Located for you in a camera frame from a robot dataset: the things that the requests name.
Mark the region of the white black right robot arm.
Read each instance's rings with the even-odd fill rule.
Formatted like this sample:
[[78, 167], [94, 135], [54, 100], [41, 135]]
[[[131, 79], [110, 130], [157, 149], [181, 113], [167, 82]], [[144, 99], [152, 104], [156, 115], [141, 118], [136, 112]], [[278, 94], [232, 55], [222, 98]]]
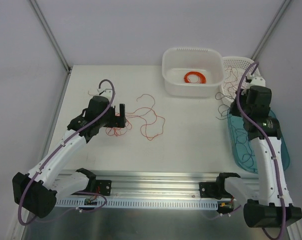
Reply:
[[242, 117], [243, 127], [254, 151], [259, 192], [247, 187], [237, 173], [223, 172], [216, 178], [220, 197], [231, 195], [243, 207], [250, 228], [286, 228], [302, 218], [302, 209], [293, 204], [282, 165], [282, 131], [277, 118], [270, 116], [272, 91], [264, 86], [240, 90], [230, 113]]

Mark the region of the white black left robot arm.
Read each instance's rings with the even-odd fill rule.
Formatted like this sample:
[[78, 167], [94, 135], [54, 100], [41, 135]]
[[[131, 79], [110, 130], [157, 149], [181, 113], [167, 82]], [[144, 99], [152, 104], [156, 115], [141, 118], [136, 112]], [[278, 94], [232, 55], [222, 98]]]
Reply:
[[92, 194], [96, 189], [96, 175], [90, 170], [79, 168], [62, 180], [56, 178], [73, 155], [101, 128], [124, 128], [127, 122], [125, 111], [123, 103], [119, 104], [119, 114], [116, 114], [111, 99], [98, 95], [92, 97], [88, 107], [70, 121], [55, 150], [27, 173], [18, 172], [13, 177], [13, 196], [18, 212], [26, 209], [36, 217], [44, 218], [57, 201], [77, 192]]

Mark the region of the white perforated basket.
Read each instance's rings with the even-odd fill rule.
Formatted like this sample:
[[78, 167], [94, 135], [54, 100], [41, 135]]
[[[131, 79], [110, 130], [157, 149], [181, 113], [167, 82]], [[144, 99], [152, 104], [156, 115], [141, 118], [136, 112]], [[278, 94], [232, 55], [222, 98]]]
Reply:
[[236, 90], [243, 73], [254, 61], [242, 56], [224, 56], [222, 60], [225, 80], [219, 86], [219, 92], [222, 102], [229, 107], [236, 98]]

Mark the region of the white plastic tub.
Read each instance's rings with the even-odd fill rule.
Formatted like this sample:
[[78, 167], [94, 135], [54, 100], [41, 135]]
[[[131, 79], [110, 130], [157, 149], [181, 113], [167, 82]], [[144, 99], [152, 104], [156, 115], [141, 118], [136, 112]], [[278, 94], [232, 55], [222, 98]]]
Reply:
[[225, 80], [223, 58], [209, 48], [173, 47], [162, 56], [162, 76], [170, 95], [210, 98]]

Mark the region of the left aluminium frame post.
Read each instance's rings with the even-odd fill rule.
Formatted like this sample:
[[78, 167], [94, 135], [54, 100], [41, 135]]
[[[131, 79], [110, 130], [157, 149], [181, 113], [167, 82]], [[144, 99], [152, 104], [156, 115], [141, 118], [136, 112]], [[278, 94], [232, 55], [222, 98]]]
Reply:
[[36, 18], [38, 19], [42, 29], [45, 32], [45, 35], [47, 36], [51, 46], [53, 47], [53, 50], [54, 50], [55, 54], [57, 55], [60, 63], [62, 64], [65, 71], [67, 73], [69, 73], [72, 70], [72, 68], [68, 64], [68, 61], [67, 61], [66, 57], [64, 56], [64, 54], [58, 44], [58, 41], [57, 41], [54, 33], [52, 32], [52, 29], [43, 13], [38, 1], [37, 0], [28, 0], [27, 2], [30, 4]]

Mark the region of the aluminium frame post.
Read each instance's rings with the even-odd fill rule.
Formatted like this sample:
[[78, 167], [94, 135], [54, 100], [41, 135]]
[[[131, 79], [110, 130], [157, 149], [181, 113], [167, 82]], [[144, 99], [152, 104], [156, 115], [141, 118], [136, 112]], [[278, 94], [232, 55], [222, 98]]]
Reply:
[[28, 0], [27, 2], [30, 4], [36, 18], [38, 19], [42, 29], [45, 32], [45, 35], [47, 36], [51, 46], [53, 47], [53, 50], [54, 50], [55, 54], [57, 55], [60, 63], [62, 64], [65, 71], [67, 73], [69, 73], [72, 70], [72, 68], [68, 64], [68, 61], [67, 61], [66, 57], [64, 56], [64, 54], [58, 44], [58, 41], [57, 41], [54, 33], [52, 32], [52, 29], [43, 13], [38, 1], [37, 0]]
[[259, 58], [259, 56], [263, 52], [263, 49], [266, 47], [268, 41], [271, 39], [271, 36], [276, 30], [276, 27], [279, 25], [293, 2], [293, 0], [283, 0], [281, 2], [278, 10], [276, 11], [263, 36], [259, 40], [255, 50], [253, 51], [253, 54], [250, 57], [252, 60], [256, 61]]

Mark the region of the aluminium extrusion rail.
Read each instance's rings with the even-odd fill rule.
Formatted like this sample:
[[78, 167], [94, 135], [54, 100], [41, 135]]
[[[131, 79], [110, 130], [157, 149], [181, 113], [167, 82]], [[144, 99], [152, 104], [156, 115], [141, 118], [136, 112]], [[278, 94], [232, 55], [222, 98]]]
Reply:
[[174, 173], [94, 170], [111, 181], [113, 199], [199, 200], [200, 182], [214, 182], [218, 173]]

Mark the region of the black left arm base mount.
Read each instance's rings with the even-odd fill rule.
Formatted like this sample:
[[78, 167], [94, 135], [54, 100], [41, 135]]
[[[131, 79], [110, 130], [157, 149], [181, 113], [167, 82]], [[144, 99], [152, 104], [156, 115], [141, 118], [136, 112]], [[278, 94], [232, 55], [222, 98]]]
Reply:
[[88, 183], [81, 192], [85, 193], [99, 193], [103, 196], [110, 196], [112, 189], [112, 181], [111, 180], [99, 180], [97, 179], [96, 174], [85, 169], [79, 168], [76, 170], [76, 173], [81, 173], [88, 178]]

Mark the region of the right aluminium frame post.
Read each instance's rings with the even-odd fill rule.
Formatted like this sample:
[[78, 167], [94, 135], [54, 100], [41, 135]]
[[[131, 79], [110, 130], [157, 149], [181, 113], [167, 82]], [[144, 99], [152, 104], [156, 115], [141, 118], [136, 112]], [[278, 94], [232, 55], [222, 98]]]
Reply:
[[259, 40], [255, 50], [253, 51], [253, 54], [250, 57], [252, 60], [256, 61], [259, 58], [259, 56], [263, 52], [263, 49], [266, 47], [268, 41], [271, 39], [271, 36], [276, 30], [276, 27], [279, 25], [293, 2], [293, 0], [283, 0], [281, 2], [278, 10], [276, 11], [263, 36]]

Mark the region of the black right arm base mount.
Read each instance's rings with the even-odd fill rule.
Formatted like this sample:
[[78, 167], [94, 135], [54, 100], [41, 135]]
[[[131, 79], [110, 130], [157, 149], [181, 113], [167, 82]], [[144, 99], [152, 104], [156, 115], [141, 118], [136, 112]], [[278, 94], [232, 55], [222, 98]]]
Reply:
[[215, 181], [200, 182], [199, 194], [201, 198], [213, 198], [221, 200], [223, 198], [231, 199], [233, 196], [228, 193], [225, 189], [225, 180], [227, 178], [240, 178], [241, 176], [233, 172], [222, 172], [220, 173]]

